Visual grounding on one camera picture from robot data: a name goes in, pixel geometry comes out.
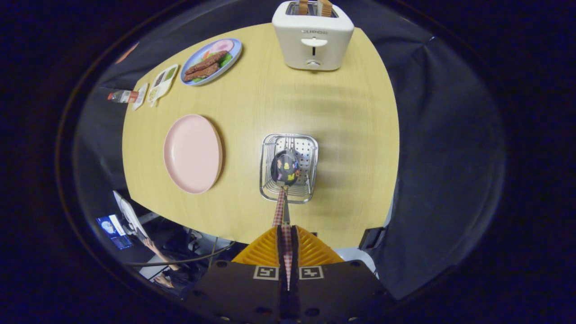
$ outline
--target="pink plate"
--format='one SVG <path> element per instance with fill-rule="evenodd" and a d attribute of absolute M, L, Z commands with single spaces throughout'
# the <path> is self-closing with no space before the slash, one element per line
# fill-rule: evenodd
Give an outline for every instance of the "pink plate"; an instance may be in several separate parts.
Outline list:
<path fill-rule="evenodd" d="M 164 164 L 182 190 L 205 193 L 222 167 L 222 145 L 214 126 L 200 115 L 178 119 L 164 141 Z"/>

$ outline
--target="bottle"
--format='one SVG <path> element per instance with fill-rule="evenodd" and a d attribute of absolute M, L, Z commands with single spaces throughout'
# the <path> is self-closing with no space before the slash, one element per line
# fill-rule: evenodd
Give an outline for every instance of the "bottle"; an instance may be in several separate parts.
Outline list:
<path fill-rule="evenodd" d="M 133 103 L 138 98 L 138 91 L 118 90 L 108 95 L 113 103 Z"/>

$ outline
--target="red checkered handle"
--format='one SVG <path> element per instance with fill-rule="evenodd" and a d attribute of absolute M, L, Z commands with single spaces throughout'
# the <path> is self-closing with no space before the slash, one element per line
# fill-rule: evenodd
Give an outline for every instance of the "red checkered handle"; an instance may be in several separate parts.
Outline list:
<path fill-rule="evenodd" d="M 274 220 L 272 227 L 278 225 L 282 226 L 282 244 L 284 245 L 284 265 L 286 267 L 286 278 L 288 280 L 288 289 L 290 289 L 290 273 L 292 270 L 292 236 L 290 233 L 290 225 L 282 224 L 284 218 L 284 201 L 287 199 L 284 189 L 280 189 L 278 194 L 278 202 L 276 203 L 276 212 L 274 213 Z"/>

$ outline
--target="blue plate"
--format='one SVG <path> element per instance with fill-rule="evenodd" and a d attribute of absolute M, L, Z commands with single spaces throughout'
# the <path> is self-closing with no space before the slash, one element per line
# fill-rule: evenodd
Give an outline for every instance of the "blue plate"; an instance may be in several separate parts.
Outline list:
<path fill-rule="evenodd" d="M 216 73 L 212 74 L 211 76 L 209 76 L 203 80 L 200 80 L 198 82 L 194 82 L 192 80 L 188 81 L 188 82 L 184 82 L 184 77 L 185 77 L 184 72 L 186 72 L 186 70 L 188 70 L 188 68 L 190 68 L 192 65 L 198 64 L 202 60 L 202 57 L 204 56 L 206 51 L 208 51 L 210 49 L 210 47 L 212 47 L 212 45 L 214 45 L 214 43 L 216 43 L 222 39 L 216 40 L 216 41 L 202 47 L 198 52 L 194 53 L 186 61 L 186 63 L 182 66 L 182 69 L 180 69 L 180 81 L 182 81 L 182 83 L 184 83 L 186 85 L 201 85 L 201 84 L 208 83 L 208 82 L 216 79 L 217 77 L 219 77 L 222 73 L 226 72 L 227 69 L 229 69 L 232 65 L 234 65 L 234 63 L 236 62 L 236 60 L 240 56 L 240 53 L 242 53 L 242 42 L 240 42 L 236 38 L 223 38 L 223 39 L 229 39 L 232 42 L 234 42 L 234 47 L 232 47 L 232 49 L 229 51 L 230 55 L 232 55 L 232 59 L 228 63 L 226 63 L 225 66 L 220 67 L 220 69 L 218 71 L 216 71 Z"/>

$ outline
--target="wooden table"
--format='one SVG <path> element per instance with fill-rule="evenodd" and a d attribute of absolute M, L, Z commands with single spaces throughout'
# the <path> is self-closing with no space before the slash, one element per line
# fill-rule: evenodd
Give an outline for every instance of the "wooden table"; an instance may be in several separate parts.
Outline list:
<path fill-rule="evenodd" d="M 194 87 L 177 76 L 157 107 L 128 108 L 122 154 L 131 198 L 186 227 L 250 243 L 270 228 L 276 207 L 259 191 L 262 140 L 270 133 L 305 134 L 319 143 L 317 178 L 312 200 L 290 205 L 291 223 L 317 232 L 332 248 L 358 246 L 365 229 L 384 224 L 398 168 L 396 102 L 376 49 L 357 28 L 340 69 L 294 70 L 283 62 L 272 24 L 256 25 L 183 50 L 135 89 L 223 37 L 240 39 L 243 51 L 219 79 Z M 187 114 L 212 121 L 223 144 L 220 177 L 201 195 L 172 182 L 162 155 L 169 128 Z"/>

